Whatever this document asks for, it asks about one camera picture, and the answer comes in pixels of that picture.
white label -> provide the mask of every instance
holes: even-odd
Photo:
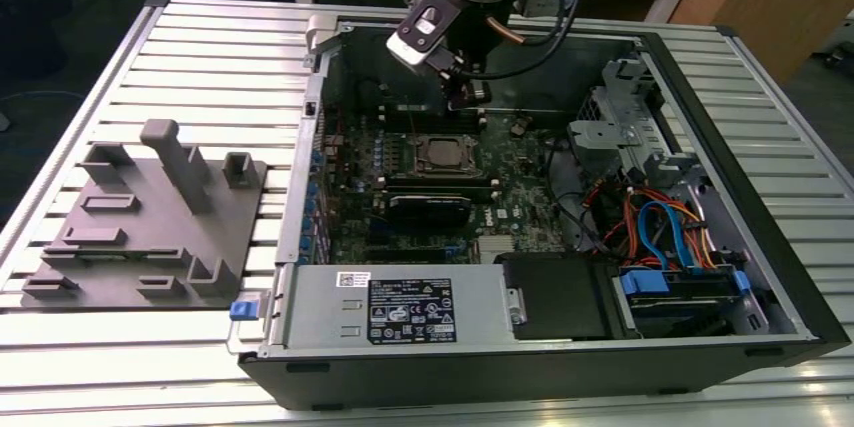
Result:
[[[338,272],[334,287],[366,287],[369,280],[369,272]]]

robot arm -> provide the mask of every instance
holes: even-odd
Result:
[[[448,109],[473,107],[490,100],[486,80],[510,77],[540,65],[568,32],[577,0],[545,39],[529,41],[504,27],[518,0],[417,0],[385,45],[397,60],[418,73],[441,79]],[[552,48],[533,66],[501,74],[485,73],[486,55],[509,38],[521,45]]]

floor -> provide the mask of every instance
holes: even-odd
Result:
[[[400,7],[401,0],[320,0],[348,5]],[[109,60],[144,0],[71,0],[71,12],[53,21],[67,55],[61,71],[38,80],[0,74],[0,99],[25,91],[65,91],[85,95]],[[812,123],[848,170],[854,170],[854,79],[828,71],[811,59],[785,86],[795,105]],[[0,133],[0,226],[11,213],[31,178],[78,107],[70,95],[18,97],[0,101],[11,125]]]

sticker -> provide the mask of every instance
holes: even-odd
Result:
[[[456,342],[450,279],[370,280],[366,332],[373,345]]]
[[[369,272],[338,272],[334,277],[334,287],[366,287],[369,280]]]

blue cable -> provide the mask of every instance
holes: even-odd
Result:
[[[669,207],[665,203],[653,200],[647,202],[643,207],[640,207],[640,212],[637,213],[637,234],[640,235],[640,242],[643,242],[643,246],[649,249],[649,252],[655,255],[657,260],[661,263],[661,270],[667,270],[667,257],[661,254],[660,250],[655,248],[652,242],[645,235],[645,214],[649,211],[652,206],[659,206],[667,212],[667,217],[669,217],[669,225],[672,227],[672,240],[676,245],[676,255],[679,256],[679,262],[685,269],[693,267],[693,258],[691,257],[691,251],[684,246],[684,239],[681,236],[681,225],[679,224],[679,216],[676,215],[676,211]]]

